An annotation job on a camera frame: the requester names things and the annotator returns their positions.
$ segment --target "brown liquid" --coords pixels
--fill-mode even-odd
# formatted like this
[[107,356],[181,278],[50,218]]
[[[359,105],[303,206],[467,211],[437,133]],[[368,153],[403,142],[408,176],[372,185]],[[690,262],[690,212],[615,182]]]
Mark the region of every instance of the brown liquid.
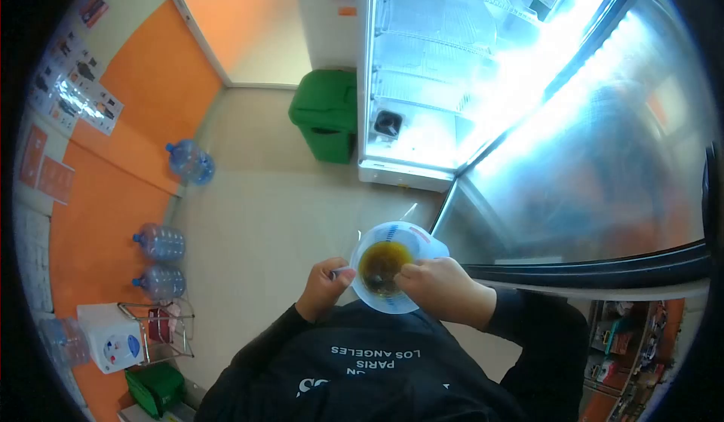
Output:
[[367,248],[362,254],[359,273],[365,287],[378,295],[393,295],[400,289],[394,282],[404,264],[414,262],[412,254],[402,243],[381,241]]

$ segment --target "green trash bin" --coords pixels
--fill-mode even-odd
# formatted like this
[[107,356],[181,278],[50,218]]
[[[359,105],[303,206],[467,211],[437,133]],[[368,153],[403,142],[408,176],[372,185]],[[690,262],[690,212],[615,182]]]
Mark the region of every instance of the green trash bin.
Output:
[[342,70],[313,70],[299,83],[289,106],[314,158],[349,164],[357,133],[357,76]]
[[180,402],[186,393],[183,375],[168,363],[135,371],[126,369],[126,382],[133,399],[156,420]]

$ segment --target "refrigerator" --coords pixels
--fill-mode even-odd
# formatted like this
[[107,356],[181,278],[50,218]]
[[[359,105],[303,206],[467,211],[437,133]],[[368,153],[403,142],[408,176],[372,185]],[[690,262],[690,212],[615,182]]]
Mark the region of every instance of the refrigerator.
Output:
[[431,233],[482,282],[706,292],[721,131],[696,1],[357,0],[360,180],[446,192]]

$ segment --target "beige floor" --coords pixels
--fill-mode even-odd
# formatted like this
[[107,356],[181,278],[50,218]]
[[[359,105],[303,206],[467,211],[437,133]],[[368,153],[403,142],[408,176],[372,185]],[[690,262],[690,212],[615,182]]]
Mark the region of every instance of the beige floor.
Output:
[[[199,137],[216,160],[216,176],[190,188],[173,216],[187,236],[183,266],[196,314],[196,357],[178,365],[206,389],[299,297],[313,264],[348,258],[358,232],[384,221],[429,227],[442,203],[433,192],[361,183],[354,165],[315,161],[287,117],[292,96],[229,89],[219,97]],[[353,298],[349,290],[342,301]],[[520,354],[472,328],[450,329],[496,381]]]

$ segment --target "hand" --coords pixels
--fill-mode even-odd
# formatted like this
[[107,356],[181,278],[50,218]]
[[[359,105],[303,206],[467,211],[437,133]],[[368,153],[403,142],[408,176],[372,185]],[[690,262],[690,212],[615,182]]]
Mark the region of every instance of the hand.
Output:
[[394,281],[415,304],[439,320],[484,329],[495,311],[495,290],[475,282],[450,257],[406,264]]
[[323,316],[339,300],[342,292],[355,279],[357,272],[346,269],[334,280],[330,278],[331,270],[347,266],[341,257],[328,258],[312,267],[307,279],[307,286],[295,304],[297,312],[309,323],[314,323]]

